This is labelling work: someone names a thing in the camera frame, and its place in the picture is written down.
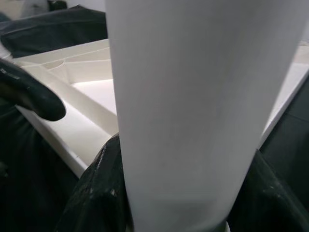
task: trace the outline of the white cylinder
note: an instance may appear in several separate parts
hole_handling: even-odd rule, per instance
[[[225,221],[309,10],[308,0],[107,0],[135,232]]]

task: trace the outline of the gloved hand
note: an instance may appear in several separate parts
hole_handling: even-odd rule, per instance
[[[25,70],[3,59],[0,59],[0,98],[50,121],[57,121],[66,114],[62,101],[54,92]]]

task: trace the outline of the black rubber glove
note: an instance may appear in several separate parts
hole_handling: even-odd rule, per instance
[[[49,121],[66,114],[60,98],[25,70],[0,59],[0,98],[34,111]]]

